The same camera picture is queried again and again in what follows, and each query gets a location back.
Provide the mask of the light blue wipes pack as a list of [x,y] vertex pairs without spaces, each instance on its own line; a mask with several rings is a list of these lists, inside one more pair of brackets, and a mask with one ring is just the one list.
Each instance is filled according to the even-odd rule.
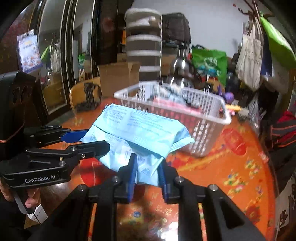
[[194,142],[177,120],[111,104],[96,119],[81,142],[107,141],[109,152],[99,161],[113,171],[137,156],[136,184],[159,185],[157,168],[171,152]]

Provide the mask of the black phone stand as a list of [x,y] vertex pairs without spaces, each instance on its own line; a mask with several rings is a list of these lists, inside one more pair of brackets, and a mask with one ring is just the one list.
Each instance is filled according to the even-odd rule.
[[[95,96],[93,91],[97,89],[98,94],[98,101],[95,100]],[[86,101],[81,102],[76,105],[76,111],[89,111],[89,110],[95,110],[101,103],[101,88],[98,84],[95,84],[94,82],[87,82],[84,84],[84,92]]]

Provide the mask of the blue calendar poster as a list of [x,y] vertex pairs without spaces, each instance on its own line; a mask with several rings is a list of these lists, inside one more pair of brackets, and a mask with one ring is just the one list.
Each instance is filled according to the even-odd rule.
[[37,35],[34,29],[17,36],[17,54],[20,71],[31,73],[42,67]]

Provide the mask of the brown cardboard box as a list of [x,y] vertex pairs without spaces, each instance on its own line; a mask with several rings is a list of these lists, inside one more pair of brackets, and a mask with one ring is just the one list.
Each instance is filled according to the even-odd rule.
[[103,97],[113,97],[121,89],[139,83],[139,62],[119,62],[97,66]]

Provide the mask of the pink foil packet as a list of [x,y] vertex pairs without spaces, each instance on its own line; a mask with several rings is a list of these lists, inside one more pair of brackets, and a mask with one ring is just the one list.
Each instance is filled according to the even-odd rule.
[[204,113],[199,107],[190,107],[188,104],[177,103],[172,100],[164,99],[158,96],[155,96],[153,99],[154,103],[165,105],[168,108],[176,108],[179,110],[186,111],[188,113]]

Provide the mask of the red black jacket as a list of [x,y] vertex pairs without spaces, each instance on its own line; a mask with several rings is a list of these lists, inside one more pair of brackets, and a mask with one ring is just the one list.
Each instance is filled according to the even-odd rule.
[[295,115],[285,111],[282,116],[272,124],[266,141],[269,150],[276,150],[295,144]]

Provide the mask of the white perforated plastic basket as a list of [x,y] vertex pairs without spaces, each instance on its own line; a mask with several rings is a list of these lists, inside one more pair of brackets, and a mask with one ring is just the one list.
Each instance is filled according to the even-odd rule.
[[181,122],[194,139],[184,151],[196,157],[210,153],[232,119],[222,97],[187,87],[143,81],[113,94],[116,103]]

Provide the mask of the yellow object on table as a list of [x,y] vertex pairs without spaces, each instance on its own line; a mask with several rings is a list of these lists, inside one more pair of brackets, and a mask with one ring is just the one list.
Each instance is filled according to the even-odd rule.
[[241,106],[238,105],[232,105],[232,104],[227,104],[226,105],[227,110],[229,111],[236,111],[239,112],[241,110]]

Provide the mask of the stainless steel kettle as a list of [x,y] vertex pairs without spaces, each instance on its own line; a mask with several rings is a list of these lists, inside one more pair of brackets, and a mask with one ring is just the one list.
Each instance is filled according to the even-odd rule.
[[179,48],[177,57],[171,62],[170,71],[165,83],[177,84],[180,87],[195,88],[196,70],[186,58],[186,49]]

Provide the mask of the purple plastic cup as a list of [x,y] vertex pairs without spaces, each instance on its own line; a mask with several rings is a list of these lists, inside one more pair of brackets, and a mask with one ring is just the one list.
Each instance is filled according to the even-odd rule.
[[223,92],[223,88],[221,85],[217,87],[218,95],[222,97],[226,104],[232,104],[234,101],[234,95],[232,92]]

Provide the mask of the white drawer tower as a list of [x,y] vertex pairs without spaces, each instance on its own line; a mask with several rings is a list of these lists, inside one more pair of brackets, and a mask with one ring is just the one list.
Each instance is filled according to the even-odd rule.
[[140,64],[140,81],[157,80],[161,76],[162,14],[155,9],[129,8],[125,23],[127,61]]

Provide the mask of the green shopping bag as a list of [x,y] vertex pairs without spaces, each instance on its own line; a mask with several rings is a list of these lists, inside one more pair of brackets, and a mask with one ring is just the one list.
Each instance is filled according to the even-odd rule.
[[217,79],[226,85],[227,54],[219,50],[192,48],[192,64],[201,76]]

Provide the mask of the white hanging bag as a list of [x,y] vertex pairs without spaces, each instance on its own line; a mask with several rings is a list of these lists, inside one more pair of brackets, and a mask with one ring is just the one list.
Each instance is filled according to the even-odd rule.
[[273,89],[286,94],[288,92],[289,73],[271,54],[263,55],[261,76]]

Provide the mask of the beige canvas tote bag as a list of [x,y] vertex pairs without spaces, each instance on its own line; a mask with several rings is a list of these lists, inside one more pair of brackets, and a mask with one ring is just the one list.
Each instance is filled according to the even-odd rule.
[[253,92],[260,87],[260,74],[263,55],[263,33],[259,22],[254,18],[249,34],[243,34],[242,47],[236,64],[236,75]]

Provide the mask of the lime green hanging bag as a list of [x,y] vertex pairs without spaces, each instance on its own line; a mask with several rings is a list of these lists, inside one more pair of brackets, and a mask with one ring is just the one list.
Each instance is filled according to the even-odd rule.
[[267,35],[272,56],[287,70],[295,68],[295,53],[291,45],[268,20],[261,16],[260,21]]

